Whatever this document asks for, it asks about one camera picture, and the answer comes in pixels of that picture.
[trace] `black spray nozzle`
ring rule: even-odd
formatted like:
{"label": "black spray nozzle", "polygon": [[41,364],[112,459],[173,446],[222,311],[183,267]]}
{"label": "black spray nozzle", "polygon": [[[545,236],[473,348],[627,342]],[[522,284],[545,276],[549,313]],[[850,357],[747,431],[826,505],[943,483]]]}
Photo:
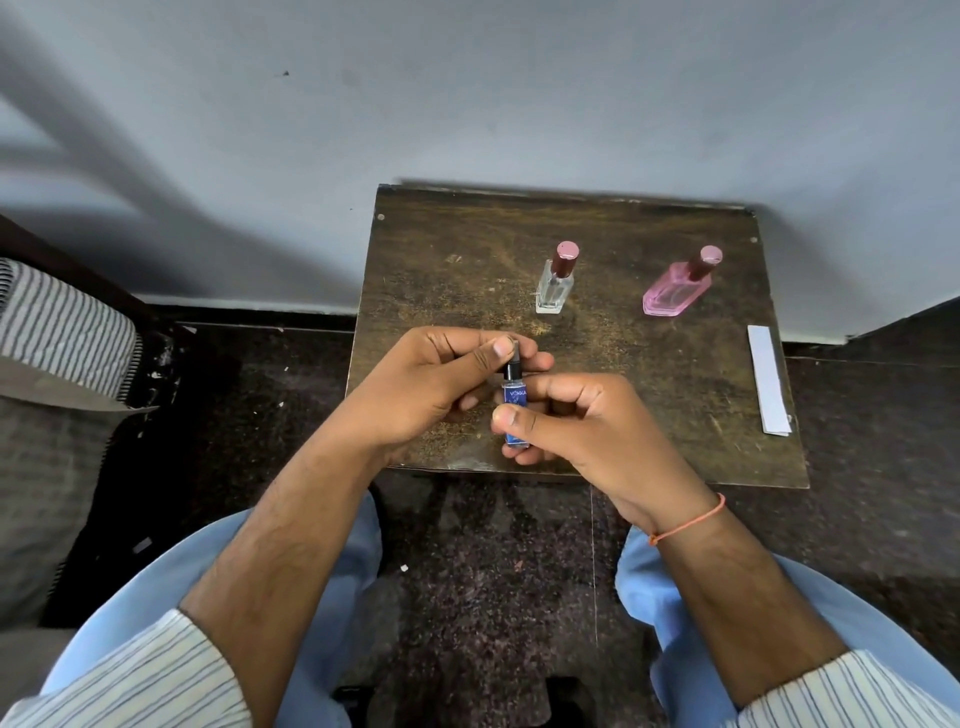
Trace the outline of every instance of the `black spray nozzle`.
{"label": "black spray nozzle", "polygon": [[514,355],[510,358],[510,361],[503,365],[503,369],[500,371],[503,372],[503,378],[507,381],[523,379],[523,368],[520,366],[520,346],[516,341],[514,342]]}

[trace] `fingernail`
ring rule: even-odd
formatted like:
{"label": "fingernail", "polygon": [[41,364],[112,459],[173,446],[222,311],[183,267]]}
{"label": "fingernail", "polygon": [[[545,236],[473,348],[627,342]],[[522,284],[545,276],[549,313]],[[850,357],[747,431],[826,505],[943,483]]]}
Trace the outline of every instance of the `fingernail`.
{"label": "fingernail", "polygon": [[514,340],[509,336],[501,336],[493,342],[493,350],[498,356],[506,356],[514,352]]}
{"label": "fingernail", "polygon": [[511,404],[501,404],[493,410],[493,421],[501,427],[509,427],[516,418],[516,409]]}

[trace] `orange thread bracelet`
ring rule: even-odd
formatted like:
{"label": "orange thread bracelet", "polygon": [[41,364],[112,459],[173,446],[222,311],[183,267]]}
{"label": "orange thread bracelet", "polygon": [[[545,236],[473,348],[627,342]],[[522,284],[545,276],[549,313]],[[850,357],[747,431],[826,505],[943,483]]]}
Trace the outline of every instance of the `orange thread bracelet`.
{"label": "orange thread bracelet", "polygon": [[650,546],[656,546],[659,542],[661,542],[667,536],[673,536],[673,534],[679,533],[680,531],[683,531],[685,528],[689,528],[691,525],[694,525],[695,523],[699,523],[700,521],[706,521],[713,514],[719,513],[720,509],[723,508],[724,503],[727,502],[727,499],[724,497],[722,493],[718,493],[717,495],[720,497],[720,502],[717,503],[712,510],[707,511],[703,516],[697,516],[697,518],[687,521],[686,523],[681,523],[676,528],[673,528],[667,531],[666,533],[661,533],[659,536],[655,534],[651,534],[650,538],[647,539],[647,543],[650,544]]}

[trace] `striped shirt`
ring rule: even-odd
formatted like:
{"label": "striped shirt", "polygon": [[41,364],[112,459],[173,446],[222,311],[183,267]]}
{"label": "striped shirt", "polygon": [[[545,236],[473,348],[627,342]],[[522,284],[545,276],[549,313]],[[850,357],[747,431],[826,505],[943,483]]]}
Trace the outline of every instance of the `striped shirt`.
{"label": "striped shirt", "polygon": [[[250,726],[227,661],[173,610],[59,692],[14,705],[0,728]],[[960,728],[960,716],[869,652],[848,652],[751,703],[726,728]]]}

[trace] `dark wooden tabletop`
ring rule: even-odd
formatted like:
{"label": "dark wooden tabletop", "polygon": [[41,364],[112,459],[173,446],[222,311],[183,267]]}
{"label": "dark wooden tabletop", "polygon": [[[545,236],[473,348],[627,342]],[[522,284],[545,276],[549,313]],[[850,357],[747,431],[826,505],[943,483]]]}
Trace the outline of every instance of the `dark wooden tabletop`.
{"label": "dark wooden tabletop", "polygon": [[[573,291],[559,315],[537,314],[543,263],[561,240],[581,250]],[[646,316],[644,291],[707,244],[724,252],[709,291],[678,317]],[[774,332],[789,437],[761,428],[748,324]],[[425,325],[513,330],[552,352],[555,371],[626,375],[707,482],[809,487],[759,230],[742,207],[382,185],[348,391],[404,331]],[[437,425],[403,466],[575,474],[564,461],[522,468],[504,458],[491,410]]]}

